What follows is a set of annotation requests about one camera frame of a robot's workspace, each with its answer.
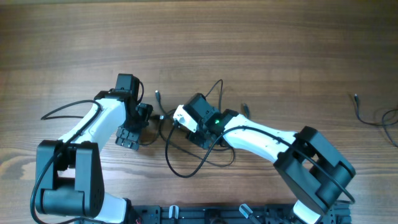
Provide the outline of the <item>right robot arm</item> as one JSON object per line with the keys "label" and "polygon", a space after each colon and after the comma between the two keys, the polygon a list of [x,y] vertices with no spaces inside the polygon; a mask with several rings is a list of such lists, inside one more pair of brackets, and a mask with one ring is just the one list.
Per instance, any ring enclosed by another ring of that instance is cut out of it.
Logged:
{"label": "right robot arm", "polygon": [[330,211],[356,174],[348,160],[309,126],[281,131],[251,121],[234,110],[220,111],[201,93],[178,106],[174,121],[189,130],[187,138],[212,151],[215,145],[251,152],[269,162],[297,198],[292,218],[316,223]]}

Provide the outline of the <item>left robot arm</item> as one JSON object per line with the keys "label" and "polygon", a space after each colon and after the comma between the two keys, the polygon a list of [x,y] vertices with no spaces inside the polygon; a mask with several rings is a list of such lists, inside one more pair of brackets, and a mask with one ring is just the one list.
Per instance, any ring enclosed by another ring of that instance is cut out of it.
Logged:
{"label": "left robot arm", "polygon": [[37,146],[30,213],[67,217],[68,223],[142,223],[131,201],[104,190],[100,152],[111,135],[116,144],[138,150],[153,107],[142,102],[144,85],[120,73],[116,86],[99,92],[80,122],[58,140]]}

